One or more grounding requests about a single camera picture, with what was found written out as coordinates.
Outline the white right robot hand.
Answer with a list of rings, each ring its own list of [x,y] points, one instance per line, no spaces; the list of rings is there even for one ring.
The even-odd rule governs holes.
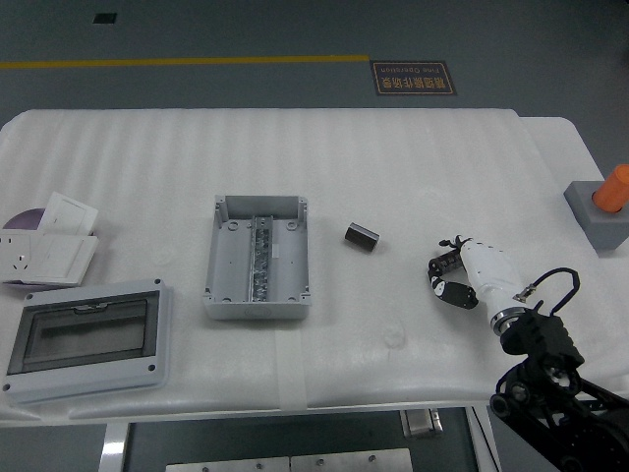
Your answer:
[[[439,245],[449,251],[428,264],[429,284],[439,300],[465,310],[483,303],[492,326],[526,313],[527,305],[516,299],[524,283],[502,251],[460,236]]]

